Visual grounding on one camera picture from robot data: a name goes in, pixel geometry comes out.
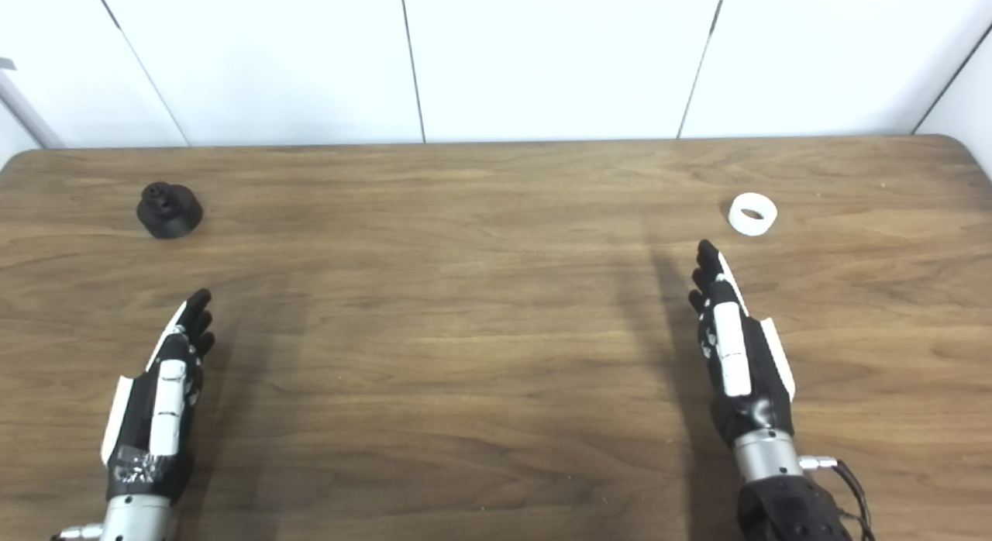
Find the white and black right hand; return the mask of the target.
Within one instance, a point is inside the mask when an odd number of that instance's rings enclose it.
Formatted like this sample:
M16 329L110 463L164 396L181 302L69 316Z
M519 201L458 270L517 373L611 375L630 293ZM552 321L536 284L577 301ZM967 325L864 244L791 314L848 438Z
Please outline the white and black right hand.
M715 389L710 416L722 441L732 445L765 430L794 435L796 382L773 320L750 315L729 262L712 241L699 241L691 279L688 301Z

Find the white and black left hand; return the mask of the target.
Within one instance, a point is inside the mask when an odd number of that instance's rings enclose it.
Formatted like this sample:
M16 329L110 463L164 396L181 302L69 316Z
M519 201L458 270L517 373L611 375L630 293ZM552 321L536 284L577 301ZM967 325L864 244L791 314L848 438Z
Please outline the white and black left hand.
M195 291L164 326L144 371L118 379L100 449L107 500L151 495L176 505L183 496L195 467L203 360L214 344L211 300L210 290Z

